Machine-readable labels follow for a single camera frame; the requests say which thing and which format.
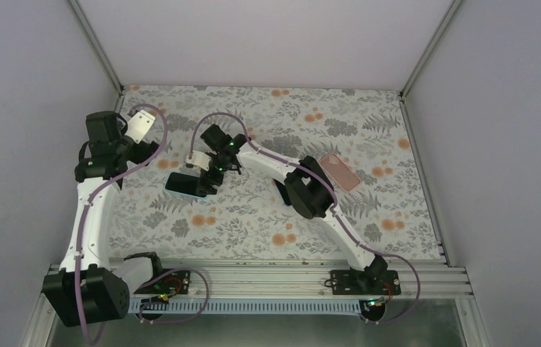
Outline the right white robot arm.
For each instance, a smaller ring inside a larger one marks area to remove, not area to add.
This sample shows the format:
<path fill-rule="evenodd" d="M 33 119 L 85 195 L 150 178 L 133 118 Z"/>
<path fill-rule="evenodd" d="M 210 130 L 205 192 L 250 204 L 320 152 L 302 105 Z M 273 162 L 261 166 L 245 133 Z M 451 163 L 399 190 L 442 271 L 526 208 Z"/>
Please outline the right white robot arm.
<path fill-rule="evenodd" d="M 301 160 L 280 155 L 254 143 L 248 136 L 231 137 L 213 124 L 200 136 L 208 152 L 193 151 L 189 167 L 200 168 L 195 194 L 215 195 L 226 172 L 259 171 L 277 184 L 284 202 L 303 218 L 318 222 L 345 252 L 354 276 L 351 290 L 373 294 L 383 285 L 388 269 L 382 256 L 367 251 L 338 208 L 338 197 L 320 164 L 311 156 Z"/>

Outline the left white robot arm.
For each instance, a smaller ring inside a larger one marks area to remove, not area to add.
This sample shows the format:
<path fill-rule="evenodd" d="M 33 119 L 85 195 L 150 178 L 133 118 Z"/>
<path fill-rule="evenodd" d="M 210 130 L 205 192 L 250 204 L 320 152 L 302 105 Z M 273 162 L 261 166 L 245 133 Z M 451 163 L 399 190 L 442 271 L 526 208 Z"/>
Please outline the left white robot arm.
<path fill-rule="evenodd" d="M 152 114 L 140 110 L 121 126 L 123 120 L 113 111 L 95 112 L 85 120 L 89 140 L 74 170 L 77 212 L 71 239 L 58 272 L 46 275 L 42 287 L 67 327 L 80 326 L 81 315 L 87 323 L 122 319 L 139 287 L 154 293 L 165 283 L 155 252 L 127 256 L 120 268 L 109 268 L 109 228 L 128 165 L 142 168 L 159 148 L 143 139 L 156 120 Z"/>

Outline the pink phone case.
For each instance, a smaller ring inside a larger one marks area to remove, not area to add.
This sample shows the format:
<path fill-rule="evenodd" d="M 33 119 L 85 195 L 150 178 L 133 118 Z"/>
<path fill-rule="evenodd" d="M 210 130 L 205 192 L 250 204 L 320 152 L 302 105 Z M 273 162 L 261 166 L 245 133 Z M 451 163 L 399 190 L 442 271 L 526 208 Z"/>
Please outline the pink phone case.
<path fill-rule="evenodd" d="M 331 153 L 322 158 L 320 166 L 345 192 L 355 190 L 362 183 L 361 178 L 337 154 Z"/>

